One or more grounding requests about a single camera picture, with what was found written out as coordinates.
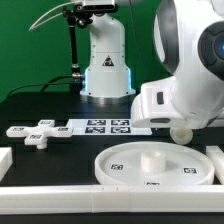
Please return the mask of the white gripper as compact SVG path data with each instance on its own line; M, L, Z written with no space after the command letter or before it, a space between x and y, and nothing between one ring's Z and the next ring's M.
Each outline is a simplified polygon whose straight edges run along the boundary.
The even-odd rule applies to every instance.
M131 106L131 124L136 128L224 127L224 111L211 120L196 120L178 112L171 103L173 79L144 83Z

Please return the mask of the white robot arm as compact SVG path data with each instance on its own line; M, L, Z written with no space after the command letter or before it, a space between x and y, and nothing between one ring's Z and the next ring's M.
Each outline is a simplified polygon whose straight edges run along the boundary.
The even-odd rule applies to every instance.
M131 88L123 25L107 14L127 0L84 0L92 14L91 57L81 96L106 103L132 96L135 127L201 129L224 122L224 0L162 0L153 41L169 78Z

